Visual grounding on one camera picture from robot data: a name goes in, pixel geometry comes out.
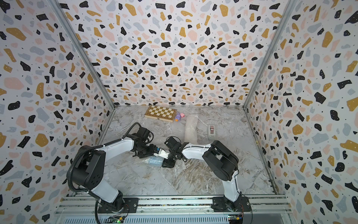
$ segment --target marble floor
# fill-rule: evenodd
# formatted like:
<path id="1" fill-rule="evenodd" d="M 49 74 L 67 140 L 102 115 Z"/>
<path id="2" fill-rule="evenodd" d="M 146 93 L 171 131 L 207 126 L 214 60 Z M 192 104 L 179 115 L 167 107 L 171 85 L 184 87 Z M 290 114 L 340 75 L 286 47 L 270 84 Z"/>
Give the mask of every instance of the marble floor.
<path id="1" fill-rule="evenodd" d="M 104 143 L 120 138 L 134 123 L 154 133 L 152 144 L 166 149 L 169 136 L 184 142 L 186 120 L 198 116 L 198 144 L 209 144 L 207 125 L 216 126 L 216 139 L 239 158 L 238 187 L 243 194 L 273 194 L 241 107 L 171 107 L 184 113 L 179 122 L 144 117 L 147 106 L 119 107 L 104 138 Z M 104 178 L 124 195 L 222 195 L 222 182 L 204 161 L 179 160 L 172 169 L 162 168 L 160 157 L 139 159 L 126 152 L 108 161 Z"/>

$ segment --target white robotic arm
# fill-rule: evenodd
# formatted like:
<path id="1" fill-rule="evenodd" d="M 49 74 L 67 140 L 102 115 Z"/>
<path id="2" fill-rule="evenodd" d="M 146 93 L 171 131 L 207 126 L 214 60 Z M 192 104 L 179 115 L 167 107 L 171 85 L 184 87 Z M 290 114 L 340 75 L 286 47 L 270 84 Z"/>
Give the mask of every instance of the white robotic arm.
<path id="1" fill-rule="evenodd" d="M 129 131 L 123 138 L 101 146 L 82 146 L 67 173 L 70 190 L 88 192 L 102 204 L 106 204 L 112 212 L 121 210 L 123 195 L 103 178 L 105 163 L 127 151 L 135 152 L 134 156 L 144 158 L 152 155 L 158 156 L 160 150 L 163 150 L 150 144 L 149 136 L 153 133 L 146 128 L 140 126 L 138 132 L 134 134 L 129 134 Z M 207 145 L 181 144 L 173 137 L 169 137 L 164 144 L 169 148 L 170 153 L 163 156 L 166 159 L 164 159 L 162 167 L 173 168 L 178 159 L 206 161 L 214 174 L 223 182 L 227 208 L 231 211 L 238 209 L 239 205 L 236 202 L 241 197 L 236 178 L 238 158 L 229 149 L 219 141 Z M 85 188 L 76 189 L 72 182 Z"/>

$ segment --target checkered pattern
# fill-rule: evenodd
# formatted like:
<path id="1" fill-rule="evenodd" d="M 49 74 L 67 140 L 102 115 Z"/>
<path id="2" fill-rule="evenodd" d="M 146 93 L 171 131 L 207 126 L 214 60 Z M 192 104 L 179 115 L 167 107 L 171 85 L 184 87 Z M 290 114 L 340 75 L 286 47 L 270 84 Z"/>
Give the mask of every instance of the checkered pattern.
<path id="1" fill-rule="evenodd" d="M 175 116 L 174 109 L 159 106 L 151 106 L 148 110 L 148 114 L 169 119 L 172 119 Z"/>

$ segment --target chessboard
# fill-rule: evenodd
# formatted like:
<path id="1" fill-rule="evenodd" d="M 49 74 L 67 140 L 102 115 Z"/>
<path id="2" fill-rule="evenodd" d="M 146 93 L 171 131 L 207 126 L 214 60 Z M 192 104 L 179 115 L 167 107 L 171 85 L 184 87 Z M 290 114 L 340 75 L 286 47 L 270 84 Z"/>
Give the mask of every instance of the chessboard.
<path id="1" fill-rule="evenodd" d="M 175 119 L 176 110 L 171 108 L 166 108 L 162 106 L 150 106 L 145 112 L 144 116 L 146 118 L 152 118 L 156 120 L 163 120 L 168 122 L 173 122 Z"/>

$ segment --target patterned wallpaper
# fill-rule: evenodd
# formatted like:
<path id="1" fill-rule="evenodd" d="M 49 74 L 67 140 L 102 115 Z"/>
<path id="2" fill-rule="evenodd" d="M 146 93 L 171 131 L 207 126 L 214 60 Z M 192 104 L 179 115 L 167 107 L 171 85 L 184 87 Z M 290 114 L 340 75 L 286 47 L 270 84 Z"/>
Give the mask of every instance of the patterned wallpaper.
<path id="1" fill-rule="evenodd" d="M 46 1 L 0 7 L 0 223 L 49 223 L 110 108 Z"/>
<path id="2" fill-rule="evenodd" d="M 116 105 L 239 105 L 287 0 L 60 2 Z"/>
<path id="3" fill-rule="evenodd" d="M 358 223 L 358 1 L 297 1 L 248 112 L 297 223 Z"/>

